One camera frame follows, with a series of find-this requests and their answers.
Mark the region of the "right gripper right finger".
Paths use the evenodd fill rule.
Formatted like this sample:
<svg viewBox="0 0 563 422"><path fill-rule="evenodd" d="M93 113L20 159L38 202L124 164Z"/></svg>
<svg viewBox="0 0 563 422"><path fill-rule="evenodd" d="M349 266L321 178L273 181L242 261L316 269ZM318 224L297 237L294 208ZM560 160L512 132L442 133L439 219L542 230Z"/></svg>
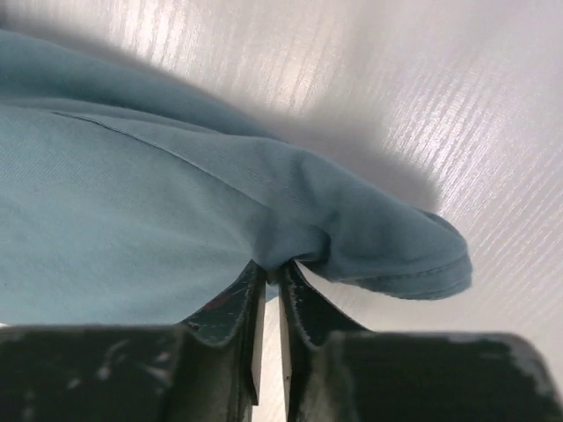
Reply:
<svg viewBox="0 0 563 422"><path fill-rule="evenodd" d="M559 421L537 349L498 332L375 332L336 308L296 264L278 270L290 421Z"/></svg>

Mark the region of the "grey-blue t shirt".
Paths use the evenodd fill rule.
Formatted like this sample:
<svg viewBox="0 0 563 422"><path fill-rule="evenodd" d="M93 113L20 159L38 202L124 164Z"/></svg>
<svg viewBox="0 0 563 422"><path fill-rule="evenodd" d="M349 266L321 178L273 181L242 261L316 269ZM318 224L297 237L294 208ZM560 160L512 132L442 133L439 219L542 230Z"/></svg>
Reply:
<svg viewBox="0 0 563 422"><path fill-rule="evenodd" d="M463 237L201 92L1 34L1 320L173 324L249 261L401 299L466 290Z"/></svg>

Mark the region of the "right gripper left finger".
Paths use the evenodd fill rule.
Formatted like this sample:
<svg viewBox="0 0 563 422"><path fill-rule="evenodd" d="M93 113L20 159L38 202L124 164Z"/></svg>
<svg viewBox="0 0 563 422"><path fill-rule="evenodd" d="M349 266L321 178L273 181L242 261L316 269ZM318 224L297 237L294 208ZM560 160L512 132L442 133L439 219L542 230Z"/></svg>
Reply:
<svg viewBox="0 0 563 422"><path fill-rule="evenodd" d="M177 324L2 329L2 420L250 420L265 286L249 263Z"/></svg>

